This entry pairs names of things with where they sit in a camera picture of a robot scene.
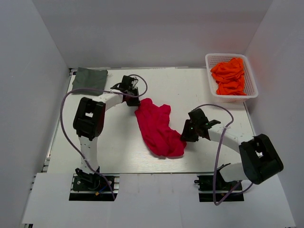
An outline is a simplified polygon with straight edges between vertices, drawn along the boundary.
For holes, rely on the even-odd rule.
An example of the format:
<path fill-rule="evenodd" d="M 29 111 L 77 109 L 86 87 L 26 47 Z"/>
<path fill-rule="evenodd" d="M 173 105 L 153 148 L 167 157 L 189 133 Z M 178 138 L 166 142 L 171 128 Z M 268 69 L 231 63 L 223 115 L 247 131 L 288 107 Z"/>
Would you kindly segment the red t shirt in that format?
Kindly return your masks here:
<path fill-rule="evenodd" d="M 152 99 L 145 98 L 134 113 L 143 141 L 154 155 L 169 158 L 184 155 L 187 143 L 181 141 L 181 135 L 169 126 L 169 105 L 157 106 Z"/>

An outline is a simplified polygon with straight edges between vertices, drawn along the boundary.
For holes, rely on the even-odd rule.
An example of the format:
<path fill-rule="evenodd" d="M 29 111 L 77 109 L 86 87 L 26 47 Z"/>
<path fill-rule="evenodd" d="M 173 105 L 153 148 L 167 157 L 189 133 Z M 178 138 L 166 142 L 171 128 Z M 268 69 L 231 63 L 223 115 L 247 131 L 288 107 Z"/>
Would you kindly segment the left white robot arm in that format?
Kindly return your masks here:
<path fill-rule="evenodd" d="M 97 139 L 101 134 L 105 112 L 110 108 L 125 102 L 130 107 L 139 107 L 139 91 L 136 84 L 138 75 L 123 76 L 120 83 L 110 88 L 110 92 L 104 92 L 96 98 L 81 98 L 73 121 L 73 128 L 80 141 L 81 166 L 76 173 L 87 173 L 84 184 L 91 190 L 100 185 L 100 177 L 97 160 Z"/>

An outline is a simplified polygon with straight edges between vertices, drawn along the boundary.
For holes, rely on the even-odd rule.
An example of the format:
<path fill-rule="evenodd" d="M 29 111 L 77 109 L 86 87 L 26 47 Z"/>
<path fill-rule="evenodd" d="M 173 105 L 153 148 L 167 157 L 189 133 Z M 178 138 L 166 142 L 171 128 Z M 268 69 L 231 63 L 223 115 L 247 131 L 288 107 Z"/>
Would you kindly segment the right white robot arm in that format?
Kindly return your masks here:
<path fill-rule="evenodd" d="M 188 113 L 180 139 L 184 142 L 197 142 L 199 138 L 218 143 L 219 152 L 224 145 L 240 155 L 239 163 L 219 166 L 215 163 L 215 177 L 200 175 L 194 182 L 200 191 L 230 190 L 239 181 L 250 181 L 259 185 L 284 169 L 270 138 L 265 134 L 246 135 L 230 129 L 229 122 L 223 126 L 218 120 L 209 120 L 200 108 Z"/>

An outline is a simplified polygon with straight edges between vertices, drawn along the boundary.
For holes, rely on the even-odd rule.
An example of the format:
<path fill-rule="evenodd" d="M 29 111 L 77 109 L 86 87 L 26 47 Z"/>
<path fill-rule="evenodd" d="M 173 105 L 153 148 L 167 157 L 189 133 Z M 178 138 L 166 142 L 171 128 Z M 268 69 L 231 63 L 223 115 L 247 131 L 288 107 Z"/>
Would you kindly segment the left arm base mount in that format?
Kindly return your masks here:
<path fill-rule="evenodd" d="M 119 191 L 119 176 L 85 173 L 77 168 L 72 178 L 70 201 L 113 202 Z"/>

